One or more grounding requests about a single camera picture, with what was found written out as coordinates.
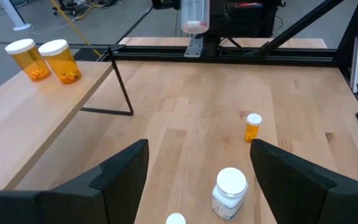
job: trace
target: pill bottle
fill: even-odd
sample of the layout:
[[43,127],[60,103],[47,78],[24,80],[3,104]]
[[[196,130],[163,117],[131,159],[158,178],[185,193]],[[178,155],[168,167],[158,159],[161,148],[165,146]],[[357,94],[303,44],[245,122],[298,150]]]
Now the pill bottle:
[[181,29],[187,34],[209,29],[209,0],[181,0]]
[[247,116],[246,142],[251,142],[258,135],[262,117],[259,114],[251,113]]
[[82,74],[74,61],[66,40],[47,42],[41,45],[38,51],[63,84],[71,84],[81,78]]
[[186,220],[180,213],[172,213],[168,216],[165,224],[186,224]]
[[51,74],[48,65],[39,54],[32,39],[15,41],[5,47],[24,73],[34,82],[48,78]]
[[240,209],[248,189],[245,175],[238,169],[221,170],[212,191],[212,208],[226,221],[232,220]]

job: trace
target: small orange pill bottle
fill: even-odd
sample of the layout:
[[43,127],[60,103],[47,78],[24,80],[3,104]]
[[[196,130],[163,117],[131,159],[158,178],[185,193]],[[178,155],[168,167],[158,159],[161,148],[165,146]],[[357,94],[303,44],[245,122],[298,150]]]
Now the small orange pill bottle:
[[5,47],[5,51],[12,56],[24,73],[34,82],[48,78],[51,74],[35,47],[32,39],[15,41]]
[[63,84],[77,82],[82,74],[75,63],[66,40],[53,40],[38,49]]
[[259,114],[251,113],[247,116],[246,142],[257,138],[262,117]]

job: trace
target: white supplement bottle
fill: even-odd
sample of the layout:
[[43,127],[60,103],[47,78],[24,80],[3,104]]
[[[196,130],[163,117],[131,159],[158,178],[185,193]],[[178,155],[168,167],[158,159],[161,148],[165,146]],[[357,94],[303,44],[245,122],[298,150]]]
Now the white supplement bottle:
[[186,220],[180,213],[172,213],[168,216],[165,224],[186,224]]
[[245,175],[238,169],[221,170],[212,191],[212,208],[226,221],[232,220],[240,209],[248,189]]

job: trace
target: white bottle cap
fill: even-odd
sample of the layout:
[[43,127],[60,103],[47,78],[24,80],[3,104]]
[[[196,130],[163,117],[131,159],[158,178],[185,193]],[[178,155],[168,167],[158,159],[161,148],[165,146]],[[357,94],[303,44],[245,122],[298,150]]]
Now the white bottle cap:
[[186,224],[186,220],[180,213],[172,213],[168,216],[165,224]]
[[42,56],[53,56],[62,53],[67,48],[67,41],[60,39],[44,43],[40,48],[38,48],[38,51]]
[[8,46],[5,47],[5,50],[8,54],[20,54],[30,50],[31,48],[35,47],[35,42],[32,39],[22,39],[15,41]]
[[218,187],[229,197],[242,194],[247,188],[247,179],[238,169],[228,167],[221,170],[216,178]]
[[259,114],[256,113],[248,114],[247,123],[254,126],[258,126],[261,124],[261,122],[262,122],[262,117]]

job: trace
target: bottle label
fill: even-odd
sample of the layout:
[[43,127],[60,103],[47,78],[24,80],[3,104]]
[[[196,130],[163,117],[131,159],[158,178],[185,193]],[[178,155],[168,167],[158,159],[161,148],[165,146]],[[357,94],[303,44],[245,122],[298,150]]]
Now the bottle label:
[[216,198],[212,197],[212,208],[220,217],[227,221],[230,221],[236,216],[237,212],[241,208],[244,198],[245,197],[243,197],[237,205],[232,208],[229,208],[227,206],[224,206],[219,200],[216,200]]

